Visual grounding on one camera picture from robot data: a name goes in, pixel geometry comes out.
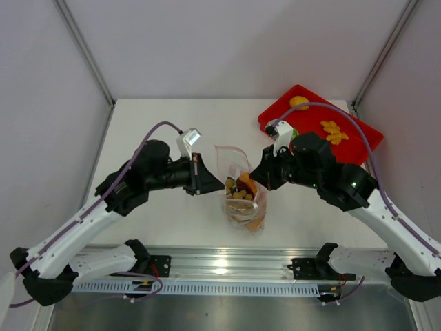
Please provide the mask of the yellow ginger toy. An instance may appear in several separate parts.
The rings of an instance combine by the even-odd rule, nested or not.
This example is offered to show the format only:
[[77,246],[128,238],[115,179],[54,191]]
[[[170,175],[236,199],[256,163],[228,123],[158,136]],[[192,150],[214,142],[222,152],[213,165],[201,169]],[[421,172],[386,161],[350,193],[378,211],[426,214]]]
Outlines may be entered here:
[[334,121],[321,121],[320,122],[323,130],[327,133],[326,140],[330,142],[331,145],[337,146],[342,141],[348,141],[349,136],[340,130]]

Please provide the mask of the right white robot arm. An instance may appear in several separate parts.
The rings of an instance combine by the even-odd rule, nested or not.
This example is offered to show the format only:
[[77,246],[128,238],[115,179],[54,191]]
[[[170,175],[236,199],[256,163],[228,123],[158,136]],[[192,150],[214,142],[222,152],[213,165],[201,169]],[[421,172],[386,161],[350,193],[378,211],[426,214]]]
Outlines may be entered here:
[[268,190],[285,183],[314,189],[329,205],[348,212],[388,246],[382,252],[352,250],[326,243],[308,267],[293,259],[295,279],[334,279],[338,274],[388,281],[402,296],[425,302],[440,296],[440,245],[385,203],[378,182],[359,165],[336,161],[329,143],[315,133],[297,136],[289,146],[263,149],[250,177]]

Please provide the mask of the red brown meat slice toy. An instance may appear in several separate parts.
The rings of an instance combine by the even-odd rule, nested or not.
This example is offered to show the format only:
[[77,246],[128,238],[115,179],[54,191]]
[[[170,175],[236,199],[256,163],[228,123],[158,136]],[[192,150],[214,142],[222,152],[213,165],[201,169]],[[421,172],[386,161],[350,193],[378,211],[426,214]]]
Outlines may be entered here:
[[236,179],[236,187],[239,191],[246,191],[247,194],[256,196],[258,188],[248,172],[242,172]]

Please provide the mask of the green vegetable toy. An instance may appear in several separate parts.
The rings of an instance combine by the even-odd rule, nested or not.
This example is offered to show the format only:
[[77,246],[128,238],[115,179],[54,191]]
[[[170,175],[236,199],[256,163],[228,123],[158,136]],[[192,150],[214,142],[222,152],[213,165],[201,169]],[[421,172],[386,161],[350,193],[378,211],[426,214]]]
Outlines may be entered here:
[[297,129],[292,128],[292,135],[291,135],[291,140],[294,140],[296,137],[298,137],[300,135],[300,133],[297,131]]

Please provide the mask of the yellow potato toy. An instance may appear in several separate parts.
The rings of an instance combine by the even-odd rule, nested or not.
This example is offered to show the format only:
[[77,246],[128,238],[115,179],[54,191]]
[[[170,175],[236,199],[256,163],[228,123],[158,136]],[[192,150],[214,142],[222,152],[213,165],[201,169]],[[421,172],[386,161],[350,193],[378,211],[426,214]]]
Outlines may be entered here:
[[294,96],[289,100],[290,108],[296,108],[299,111],[306,111],[309,109],[309,100],[306,97]]

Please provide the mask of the brown longan bunch toy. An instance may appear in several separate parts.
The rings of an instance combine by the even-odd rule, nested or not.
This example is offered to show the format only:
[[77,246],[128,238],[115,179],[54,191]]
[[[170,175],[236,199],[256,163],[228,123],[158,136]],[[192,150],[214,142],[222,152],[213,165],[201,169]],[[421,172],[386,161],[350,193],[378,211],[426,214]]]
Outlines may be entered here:
[[236,179],[227,177],[225,181],[225,213],[230,221],[249,222],[255,214],[255,197],[244,190],[239,191],[236,187]]

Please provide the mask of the clear pink zip top bag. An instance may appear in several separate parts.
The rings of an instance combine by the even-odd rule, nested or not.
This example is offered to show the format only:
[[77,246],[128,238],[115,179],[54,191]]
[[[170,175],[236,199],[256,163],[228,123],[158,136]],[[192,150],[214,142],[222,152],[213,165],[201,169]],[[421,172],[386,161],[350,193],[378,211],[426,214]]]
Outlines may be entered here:
[[245,152],[234,146],[216,146],[217,175],[224,184],[221,207],[229,223],[241,230],[260,232],[267,214],[266,188],[252,180]]

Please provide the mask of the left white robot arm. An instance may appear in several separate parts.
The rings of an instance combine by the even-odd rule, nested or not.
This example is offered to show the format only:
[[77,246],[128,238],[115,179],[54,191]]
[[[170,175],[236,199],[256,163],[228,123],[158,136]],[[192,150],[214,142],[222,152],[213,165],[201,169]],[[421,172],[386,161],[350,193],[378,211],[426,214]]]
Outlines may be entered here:
[[10,253],[31,299],[42,306],[53,305],[74,286],[111,274],[156,277],[151,256],[137,239],[107,252],[77,254],[104,229],[147,203],[151,192],[174,188],[198,196],[222,190],[224,185],[205,167],[199,153],[173,161],[166,142],[143,142],[64,226],[33,248],[16,248]]

